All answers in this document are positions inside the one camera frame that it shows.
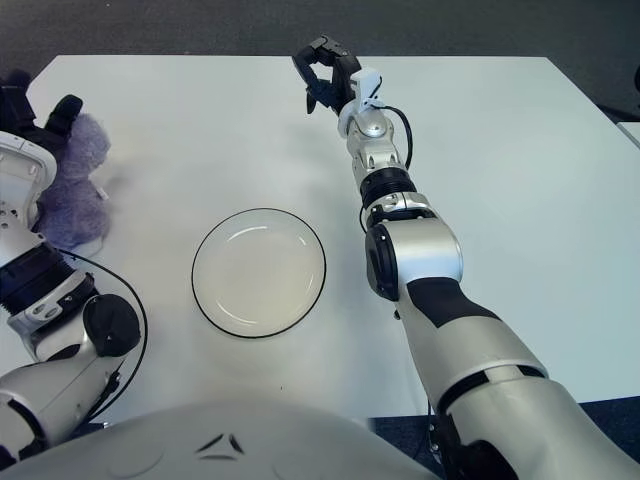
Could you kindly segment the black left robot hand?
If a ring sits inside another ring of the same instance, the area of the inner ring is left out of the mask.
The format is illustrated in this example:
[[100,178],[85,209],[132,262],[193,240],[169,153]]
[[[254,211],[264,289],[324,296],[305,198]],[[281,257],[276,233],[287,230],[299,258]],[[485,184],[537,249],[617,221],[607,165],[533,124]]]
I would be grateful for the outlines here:
[[22,70],[14,70],[7,78],[1,79],[1,130],[56,155],[66,149],[83,101],[75,95],[66,95],[51,111],[45,126],[38,127],[27,98],[30,83],[31,75]]

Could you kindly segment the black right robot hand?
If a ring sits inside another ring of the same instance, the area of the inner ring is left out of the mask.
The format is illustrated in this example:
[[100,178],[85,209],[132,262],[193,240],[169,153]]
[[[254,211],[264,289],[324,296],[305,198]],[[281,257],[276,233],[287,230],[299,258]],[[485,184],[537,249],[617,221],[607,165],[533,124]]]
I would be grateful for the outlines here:
[[[306,88],[306,111],[311,114],[318,103],[336,115],[355,98],[351,76],[361,70],[357,57],[342,44],[321,35],[292,56],[296,71]],[[320,79],[312,66],[321,64],[332,70],[331,79]]]

